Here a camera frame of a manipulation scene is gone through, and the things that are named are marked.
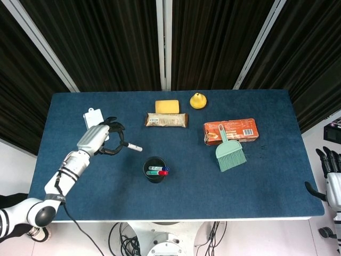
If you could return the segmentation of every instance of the black cup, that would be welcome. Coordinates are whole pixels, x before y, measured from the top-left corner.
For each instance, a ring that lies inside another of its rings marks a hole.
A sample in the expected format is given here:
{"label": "black cup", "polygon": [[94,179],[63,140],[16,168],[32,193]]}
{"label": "black cup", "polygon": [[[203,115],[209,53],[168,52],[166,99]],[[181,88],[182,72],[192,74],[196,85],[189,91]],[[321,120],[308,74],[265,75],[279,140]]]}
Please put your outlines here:
{"label": "black cup", "polygon": [[158,156],[152,156],[147,159],[147,161],[144,162],[143,165],[143,173],[145,177],[152,183],[160,183],[164,180],[165,176],[159,176],[159,175],[147,175],[146,171],[148,171],[148,167],[150,166],[160,166],[160,167],[166,167],[165,161],[158,157]]}

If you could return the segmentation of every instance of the black curtain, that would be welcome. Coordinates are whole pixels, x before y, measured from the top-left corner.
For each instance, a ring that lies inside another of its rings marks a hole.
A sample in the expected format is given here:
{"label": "black curtain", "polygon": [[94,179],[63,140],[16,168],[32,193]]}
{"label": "black curtain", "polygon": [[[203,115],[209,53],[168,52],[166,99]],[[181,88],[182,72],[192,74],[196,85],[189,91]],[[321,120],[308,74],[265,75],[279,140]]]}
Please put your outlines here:
{"label": "black curtain", "polygon": [[173,0],[172,90],[232,89],[273,0]]}
{"label": "black curtain", "polygon": [[161,90],[155,0],[21,0],[82,92]]}
{"label": "black curtain", "polygon": [[302,132],[341,109],[341,1],[288,0],[241,89],[289,90]]}
{"label": "black curtain", "polygon": [[38,153],[52,94],[68,92],[0,3],[0,138]]}

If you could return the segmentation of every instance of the yellow sponge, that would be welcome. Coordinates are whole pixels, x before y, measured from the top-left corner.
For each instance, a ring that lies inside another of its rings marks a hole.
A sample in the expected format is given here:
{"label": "yellow sponge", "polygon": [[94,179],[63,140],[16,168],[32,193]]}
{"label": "yellow sponge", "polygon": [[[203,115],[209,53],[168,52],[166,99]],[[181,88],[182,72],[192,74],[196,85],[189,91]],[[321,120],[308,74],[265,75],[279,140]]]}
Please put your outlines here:
{"label": "yellow sponge", "polygon": [[155,101],[155,113],[157,114],[179,114],[178,100],[157,100]]}

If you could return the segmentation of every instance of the robotic arm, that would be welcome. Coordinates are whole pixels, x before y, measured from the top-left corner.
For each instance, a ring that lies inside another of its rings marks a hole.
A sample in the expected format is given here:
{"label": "robotic arm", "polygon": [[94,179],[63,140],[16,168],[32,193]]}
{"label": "robotic arm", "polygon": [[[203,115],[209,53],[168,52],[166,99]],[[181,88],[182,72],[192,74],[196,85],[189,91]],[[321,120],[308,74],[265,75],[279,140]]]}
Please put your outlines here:
{"label": "robotic arm", "polygon": [[328,205],[336,211],[336,217],[334,218],[334,224],[336,229],[336,236],[338,240],[339,250],[341,249],[341,154],[335,151],[329,150],[327,147],[323,147],[323,151],[316,149],[316,152],[320,156],[322,163],[322,170],[324,178],[326,179],[326,194],[317,192],[314,190],[309,182],[305,182],[305,187],[308,192],[327,202]]}
{"label": "robotic arm", "polygon": [[[142,148],[124,141],[124,127],[109,117],[99,125],[92,126],[77,143],[78,151],[70,152],[62,162],[59,170],[46,184],[45,199],[28,198],[21,203],[6,209],[0,209],[0,238],[10,234],[15,225],[26,223],[34,227],[45,227],[50,224],[61,203],[70,189],[77,182],[95,154],[115,155],[123,146],[142,151]],[[117,132],[120,145],[115,150],[104,148],[104,141],[110,132]]]}

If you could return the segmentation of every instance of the orange box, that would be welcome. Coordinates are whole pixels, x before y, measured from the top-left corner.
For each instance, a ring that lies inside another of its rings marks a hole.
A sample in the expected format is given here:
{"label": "orange box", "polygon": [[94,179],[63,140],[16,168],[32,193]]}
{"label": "orange box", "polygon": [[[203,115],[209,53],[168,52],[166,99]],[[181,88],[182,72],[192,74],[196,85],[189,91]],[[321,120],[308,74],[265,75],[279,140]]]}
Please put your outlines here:
{"label": "orange box", "polygon": [[225,128],[229,140],[239,142],[254,141],[259,137],[257,126],[253,118],[230,120],[220,122],[209,122],[204,124],[205,144],[218,145],[222,143],[218,125]]}

